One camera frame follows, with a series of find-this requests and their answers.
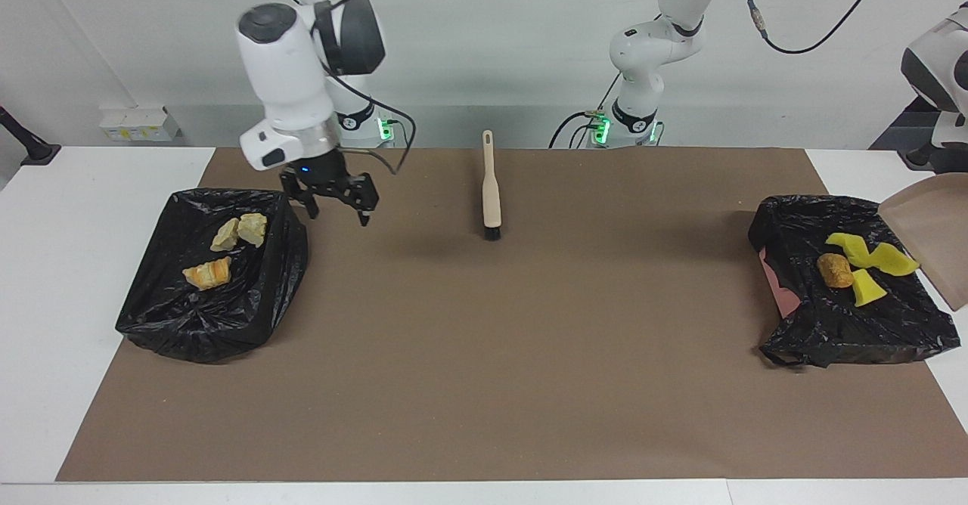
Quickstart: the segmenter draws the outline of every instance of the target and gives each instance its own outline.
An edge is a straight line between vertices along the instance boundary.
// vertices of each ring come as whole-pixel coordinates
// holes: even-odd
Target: black stand
[[[27,158],[20,162],[21,165],[46,165],[61,149],[59,144],[48,144],[41,137],[28,131],[3,106],[0,106],[0,125],[6,127],[10,134],[27,148]]]

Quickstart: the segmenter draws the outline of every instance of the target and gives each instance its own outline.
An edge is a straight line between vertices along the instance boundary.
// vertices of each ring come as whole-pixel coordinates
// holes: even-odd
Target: white wall
[[[233,26],[247,7],[283,0],[55,1],[68,16],[51,0],[0,0],[0,102],[41,136],[106,144],[98,109],[125,102],[124,88],[138,104],[169,106],[191,144],[232,144],[259,115]],[[853,2],[757,1],[790,47],[822,36]],[[868,0],[825,48],[784,57],[760,40],[746,1],[716,0],[708,48],[665,70],[664,142],[866,147],[913,98],[898,71],[906,44],[963,1]],[[435,129],[475,110],[516,146],[546,144],[559,116],[601,98],[612,34],[657,12],[656,0],[373,2],[390,53],[374,92],[419,106],[421,143],[439,146],[477,140],[480,120]],[[74,20],[80,37],[65,32]],[[489,108],[467,108],[477,106]]]

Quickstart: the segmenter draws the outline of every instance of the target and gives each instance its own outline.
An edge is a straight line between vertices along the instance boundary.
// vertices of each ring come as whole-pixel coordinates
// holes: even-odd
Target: robotic arm
[[[658,18],[629,27],[612,40],[610,54],[622,74],[622,87],[609,116],[612,138],[619,138],[619,144],[642,144],[649,137],[665,88],[659,68],[692,57],[705,44],[703,17],[712,0],[658,2]]]
[[[265,119],[240,137],[246,160],[256,170],[283,165],[284,191],[311,218],[319,195],[351,206],[367,225],[380,196],[369,174],[346,171],[327,79],[370,74],[383,61],[370,0],[256,6],[239,19],[236,37],[265,108]]]
[[[917,94],[941,111],[932,139],[903,153],[904,160],[923,168],[939,149],[964,149],[968,144],[968,2],[910,44],[901,71]]]
[[[314,5],[326,0],[300,0],[307,5]],[[359,94],[369,95],[367,77],[363,75],[345,75],[342,80],[356,89]],[[336,106],[336,117],[340,124],[341,138],[345,142],[352,141],[352,146],[377,147],[393,139],[393,131],[387,125],[387,119],[380,115],[372,102],[360,98],[358,94],[349,91],[342,85],[328,81],[330,98]]]

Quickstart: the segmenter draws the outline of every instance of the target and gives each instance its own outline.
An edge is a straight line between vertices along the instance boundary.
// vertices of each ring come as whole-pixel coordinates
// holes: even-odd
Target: sponge piece
[[[920,268],[917,261],[896,249],[892,244],[887,243],[878,244],[874,253],[870,254],[868,261],[871,267],[880,268],[881,271],[892,275],[892,277],[907,277]]]
[[[850,264],[854,267],[873,267],[870,260],[870,251],[867,250],[867,241],[863,237],[847,233],[834,233],[827,238],[827,244],[840,246],[844,250],[844,255],[847,256],[847,261],[850,261]]]
[[[884,299],[888,292],[874,281],[863,268],[854,271],[854,295],[857,297],[857,306],[869,305],[878,299]]]

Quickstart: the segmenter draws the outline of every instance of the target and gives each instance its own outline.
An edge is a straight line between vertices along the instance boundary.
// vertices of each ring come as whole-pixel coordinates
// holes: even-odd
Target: bread piece
[[[269,219],[260,213],[246,213],[239,221],[239,237],[255,247],[265,242],[265,226]]]
[[[231,257],[224,257],[217,261],[208,261],[204,265],[193,268],[186,268],[182,271],[189,284],[201,291],[217,288],[223,284],[228,284],[232,279],[232,274],[228,270],[231,264]]]
[[[817,260],[824,283],[832,288],[849,288],[854,285],[854,274],[847,258],[835,253],[825,253]]]
[[[212,240],[212,251],[214,253],[226,253],[234,249],[239,240],[239,218],[229,219],[225,225],[221,226],[219,232]]]

